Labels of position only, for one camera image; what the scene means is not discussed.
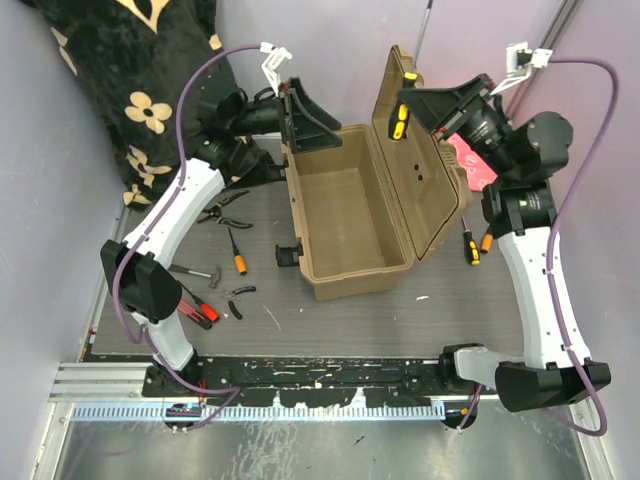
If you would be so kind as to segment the short yellow black screwdriver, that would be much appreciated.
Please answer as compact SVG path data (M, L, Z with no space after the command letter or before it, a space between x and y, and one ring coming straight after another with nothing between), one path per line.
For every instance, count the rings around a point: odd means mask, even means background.
M470 266L477 266L480 264L480 252L465 217L461 218L461 224L463 228L463 252L465 260Z

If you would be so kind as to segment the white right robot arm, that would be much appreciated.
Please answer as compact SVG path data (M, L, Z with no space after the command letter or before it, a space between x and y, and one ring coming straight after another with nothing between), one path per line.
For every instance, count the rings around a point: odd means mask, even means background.
M471 343L447 346L438 379L459 394L473 382L497 392L510 412L571 405L608 386L611 370L593 359L575 320L559 252L549 180L569 160L574 130L543 111L514 128L485 74L449 89L425 89L404 74L397 99L440 140L459 135L495 173L482 211L514 285L524 348L519 357Z

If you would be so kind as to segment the long yellow black screwdriver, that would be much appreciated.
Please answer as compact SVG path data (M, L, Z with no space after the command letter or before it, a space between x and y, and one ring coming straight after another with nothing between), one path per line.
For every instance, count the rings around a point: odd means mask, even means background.
M412 63L408 71L403 73L401 88L412 88L418 78L417 74L417 60L419 58L422 45L424 43L424 37L426 34L428 22L433 9L433 0L426 2L423 19L418 31L417 39L413 49ZM388 124L388 137L393 141L400 141L406 137L408 124L410 119L409 107L404 104L399 98L396 98L395 106L392 110L392 114Z

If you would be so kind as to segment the tan plastic tool case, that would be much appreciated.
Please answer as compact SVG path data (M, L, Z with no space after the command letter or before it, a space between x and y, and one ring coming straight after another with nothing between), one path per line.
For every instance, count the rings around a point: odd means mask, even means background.
M319 301L384 292L455 230L473 200L454 146L416 121L388 122L411 55L391 47L371 121L342 127L339 147L282 149L302 277Z

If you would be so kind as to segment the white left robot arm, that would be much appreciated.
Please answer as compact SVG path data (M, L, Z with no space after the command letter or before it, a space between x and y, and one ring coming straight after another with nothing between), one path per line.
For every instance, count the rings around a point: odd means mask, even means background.
M216 104L199 102L205 126L235 138L278 132L295 153L335 148L341 123L292 77L254 99L238 89ZM180 169L145 220L122 242L107 241L101 259L119 317L131 313L140 327L133 343L148 343L166 370L164 383L178 396L200 384L196 350L187 340L177 307L183 286L168 271L184 236L208 202L222 192L230 174L197 158L180 159Z

